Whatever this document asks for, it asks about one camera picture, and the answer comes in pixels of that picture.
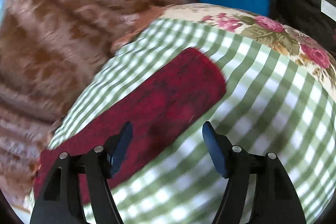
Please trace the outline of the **dark red knitted sweater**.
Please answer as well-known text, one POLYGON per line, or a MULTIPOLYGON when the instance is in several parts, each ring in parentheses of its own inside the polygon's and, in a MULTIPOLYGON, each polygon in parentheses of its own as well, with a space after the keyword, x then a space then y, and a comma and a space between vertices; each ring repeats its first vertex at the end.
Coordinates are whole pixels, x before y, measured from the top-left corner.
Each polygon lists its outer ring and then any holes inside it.
POLYGON ((38 196, 54 161, 62 152, 85 154, 126 122, 133 139, 120 171, 108 180, 110 189, 128 180, 155 159, 226 93, 221 70, 195 48, 183 50, 125 98, 100 114, 79 133, 41 154, 34 195, 38 196))

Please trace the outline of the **brown floral curtain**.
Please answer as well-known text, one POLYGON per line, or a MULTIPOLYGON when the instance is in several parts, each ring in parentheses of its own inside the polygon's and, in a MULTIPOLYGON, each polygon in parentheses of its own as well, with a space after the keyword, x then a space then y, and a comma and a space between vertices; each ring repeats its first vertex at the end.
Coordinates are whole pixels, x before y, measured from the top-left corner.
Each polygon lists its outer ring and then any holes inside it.
POLYGON ((39 157, 95 74, 165 6, 193 0, 4 0, 1 190, 22 207, 39 157))

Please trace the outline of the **green white checkered cloth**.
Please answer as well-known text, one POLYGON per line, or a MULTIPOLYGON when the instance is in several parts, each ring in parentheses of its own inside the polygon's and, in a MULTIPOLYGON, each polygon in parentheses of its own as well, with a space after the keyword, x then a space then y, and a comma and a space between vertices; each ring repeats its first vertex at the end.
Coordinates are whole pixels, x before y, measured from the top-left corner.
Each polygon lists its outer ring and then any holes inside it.
POLYGON ((187 48, 217 65, 226 93, 155 159, 111 189, 123 221, 212 222, 227 181, 215 170, 202 138, 208 121, 249 153, 274 152, 307 223, 314 223, 335 191, 335 99, 288 57, 205 24, 155 20, 102 67, 47 150, 79 133, 187 48))

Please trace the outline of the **floral rose bedsheet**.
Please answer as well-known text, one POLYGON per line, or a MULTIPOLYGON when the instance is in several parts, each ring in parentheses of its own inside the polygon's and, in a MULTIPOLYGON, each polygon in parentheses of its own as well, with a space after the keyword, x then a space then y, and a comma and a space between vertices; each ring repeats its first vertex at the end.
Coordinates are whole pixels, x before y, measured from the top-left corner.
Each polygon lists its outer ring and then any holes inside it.
POLYGON ((335 98, 335 59, 299 30, 253 12, 205 3, 170 6, 162 17, 202 23, 251 38, 303 67, 335 98))

